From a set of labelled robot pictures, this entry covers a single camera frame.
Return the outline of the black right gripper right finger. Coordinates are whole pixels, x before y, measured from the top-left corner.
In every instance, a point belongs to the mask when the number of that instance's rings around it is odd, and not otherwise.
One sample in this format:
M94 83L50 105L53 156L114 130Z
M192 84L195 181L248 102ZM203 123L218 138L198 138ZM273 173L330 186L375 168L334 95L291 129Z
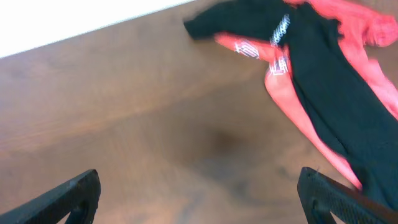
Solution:
M308 224L397 224L397 212L322 173L303 167L297 192Z

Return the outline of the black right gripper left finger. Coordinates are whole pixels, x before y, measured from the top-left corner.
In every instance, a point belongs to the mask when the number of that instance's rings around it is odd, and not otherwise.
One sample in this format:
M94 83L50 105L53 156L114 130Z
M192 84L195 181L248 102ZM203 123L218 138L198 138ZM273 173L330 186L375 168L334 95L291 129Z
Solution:
M1 215L1 223L93 223L101 195L96 170L90 169Z

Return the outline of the black garment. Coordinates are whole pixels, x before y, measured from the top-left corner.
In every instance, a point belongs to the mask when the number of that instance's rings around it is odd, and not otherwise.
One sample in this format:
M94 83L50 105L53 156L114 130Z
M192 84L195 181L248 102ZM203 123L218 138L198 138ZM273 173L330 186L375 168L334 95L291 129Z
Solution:
M222 31L270 37L286 30L293 86L315 132L343 156L363 194L397 208L397 120L349 64L338 46L338 23L308 3L227 1L184 22L189 35L205 39Z

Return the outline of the red printed garment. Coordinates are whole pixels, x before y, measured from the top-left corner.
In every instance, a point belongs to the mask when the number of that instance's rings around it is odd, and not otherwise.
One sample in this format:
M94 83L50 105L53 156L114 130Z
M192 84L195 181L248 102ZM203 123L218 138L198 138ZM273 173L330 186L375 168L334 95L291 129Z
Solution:
M311 1L311 5L321 16L339 20L338 30L344 36L338 44L344 56L387 110L397 116L397 89L384 76L379 62L368 58L364 49L365 45L387 47L397 40L395 17L348 1ZM215 40L239 54L269 62L264 83L271 98L328 161L357 189L361 189L363 184L346 159L322 142L299 102L292 83L288 48L281 49L266 41L229 33L216 34Z

